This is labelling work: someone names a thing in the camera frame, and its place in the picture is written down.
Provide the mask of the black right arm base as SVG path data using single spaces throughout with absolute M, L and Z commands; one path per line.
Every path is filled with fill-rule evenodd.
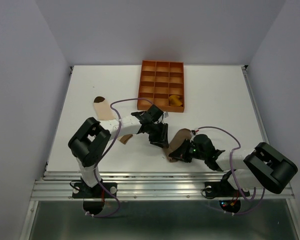
M 248 211 L 240 212 L 241 210 L 241 200 L 242 196 L 238 189 L 235 189 L 229 182 L 231 172 L 227 172 L 222 176 L 220 181 L 206 181 L 204 182 L 204 188 L 201 190 L 201 195 L 208 199 L 213 200 L 215 198 L 221 198 L 219 200 L 219 207 L 215 208 L 212 206 L 208 206 L 213 210 L 217 210 L 218 212 L 222 212 L 224 214 L 232 215 L 232 216 L 242 216 L 246 215 Z

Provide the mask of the mustard yellow striped sock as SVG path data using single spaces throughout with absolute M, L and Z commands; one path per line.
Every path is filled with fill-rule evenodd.
M 183 106 L 182 97 L 180 95 L 172 94 L 168 98 L 170 107 L 180 108 Z

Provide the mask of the taupe sock with maroon cuff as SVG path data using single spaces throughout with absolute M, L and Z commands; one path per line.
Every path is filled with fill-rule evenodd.
M 182 128 L 180 129 L 172 138 L 168 147 L 164 147 L 162 150 L 168 162 L 177 162 L 177 159 L 169 157 L 169 154 L 178 149 L 184 140 L 190 140 L 192 138 L 192 132 L 190 129 Z

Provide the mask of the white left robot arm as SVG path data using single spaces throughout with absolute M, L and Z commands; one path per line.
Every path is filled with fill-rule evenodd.
M 98 164 L 106 153 L 108 142 L 114 143 L 117 138 L 125 135 L 148 134 L 150 144 L 167 148 L 168 124 L 163 122 L 164 116 L 165 113 L 153 104 L 146 111 L 132 112 L 123 118 L 87 118 L 68 142 L 68 147 L 78 162 L 81 179 L 85 183 L 85 193 L 90 197 L 101 193 Z

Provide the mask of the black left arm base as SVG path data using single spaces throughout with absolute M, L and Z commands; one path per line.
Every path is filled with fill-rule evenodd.
M 108 194 L 99 184 L 89 187 L 81 180 L 71 181 L 72 198 L 83 200 L 82 208 L 86 216 L 92 218 L 106 218 L 119 210 L 118 202 Z

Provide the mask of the orange compartment tray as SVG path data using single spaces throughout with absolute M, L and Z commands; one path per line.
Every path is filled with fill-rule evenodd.
M 169 106 L 169 96 L 182 97 L 183 106 Z M 143 60 L 138 88 L 138 110 L 148 110 L 154 104 L 164 112 L 183 113 L 185 110 L 184 63 Z

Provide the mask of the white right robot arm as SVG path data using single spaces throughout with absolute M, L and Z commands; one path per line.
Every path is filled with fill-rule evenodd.
M 232 153 L 215 148 L 205 134 L 185 139 L 168 156 L 184 163 L 202 160 L 213 171 L 229 171 L 230 176 L 220 182 L 221 192 L 225 195 L 236 192 L 238 184 L 242 188 L 265 188 L 280 194 L 298 172 L 291 160 L 266 142 L 252 150 L 236 149 Z

